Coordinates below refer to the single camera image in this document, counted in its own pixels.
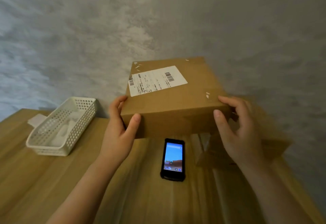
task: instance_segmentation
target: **lit phone screen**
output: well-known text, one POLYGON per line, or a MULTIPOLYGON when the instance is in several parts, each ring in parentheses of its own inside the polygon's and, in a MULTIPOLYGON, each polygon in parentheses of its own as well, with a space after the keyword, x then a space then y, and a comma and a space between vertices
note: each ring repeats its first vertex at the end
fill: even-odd
POLYGON ((182 172, 182 145, 166 143, 164 169, 182 172))

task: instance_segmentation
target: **white plastic basket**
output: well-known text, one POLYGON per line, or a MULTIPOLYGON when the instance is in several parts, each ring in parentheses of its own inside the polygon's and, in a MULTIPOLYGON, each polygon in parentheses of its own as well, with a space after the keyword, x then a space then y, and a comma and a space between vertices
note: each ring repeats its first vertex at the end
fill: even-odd
POLYGON ((95 98, 68 98, 31 132, 27 138, 26 146, 32 148, 38 155, 67 156, 95 116, 97 109, 95 101, 95 98), (60 147, 48 145, 60 127, 67 122, 69 115, 79 110, 85 112, 77 120, 66 141, 60 147))

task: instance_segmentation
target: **hand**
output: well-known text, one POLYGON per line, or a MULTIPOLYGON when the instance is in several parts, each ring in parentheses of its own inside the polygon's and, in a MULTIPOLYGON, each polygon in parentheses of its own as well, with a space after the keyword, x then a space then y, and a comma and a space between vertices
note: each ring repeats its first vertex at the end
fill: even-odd
POLYGON ((119 96, 109 106, 110 121, 105 130, 99 155, 99 158, 108 163, 113 161, 120 165, 127 158, 141 121, 141 116, 135 114, 131 118, 127 130, 124 129, 120 113, 122 104, 126 99, 126 95, 119 96))
POLYGON ((219 96, 218 99, 222 103, 235 107, 239 116, 240 128, 234 133, 223 113, 214 110, 214 119, 226 152, 240 168, 265 165, 261 139, 255 128, 254 119, 250 115, 250 104, 235 97, 219 96))

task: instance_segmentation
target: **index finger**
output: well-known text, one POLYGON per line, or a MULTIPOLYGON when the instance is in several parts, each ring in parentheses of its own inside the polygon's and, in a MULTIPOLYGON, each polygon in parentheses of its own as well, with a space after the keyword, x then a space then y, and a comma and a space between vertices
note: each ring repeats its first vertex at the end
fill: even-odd
POLYGON ((235 107, 235 111, 239 116, 240 126, 245 126, 248 122, 251 122, 248 107, 242 99, 229 98, 225 96, 219 96, 218 99, 231 107, 235 107))
POLYGON ((125 101, 127 99, 126 95, 119 96, 115 98, 111 104, 108 107, 108 114, 110 115, 110 119, 119 118, 120 119, 120 113, 118 110, 118 107, 121 102, 125 101))

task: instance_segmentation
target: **gray wall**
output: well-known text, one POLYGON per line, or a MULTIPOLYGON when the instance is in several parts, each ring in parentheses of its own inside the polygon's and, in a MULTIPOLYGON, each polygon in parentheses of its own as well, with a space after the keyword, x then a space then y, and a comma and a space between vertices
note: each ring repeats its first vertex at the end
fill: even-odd
POLYGON ((326 0, 0 0, 0 119, 69 96, 106 107, 132 61, 204 55, 296 142, 286 159, 326 214, 326 0))

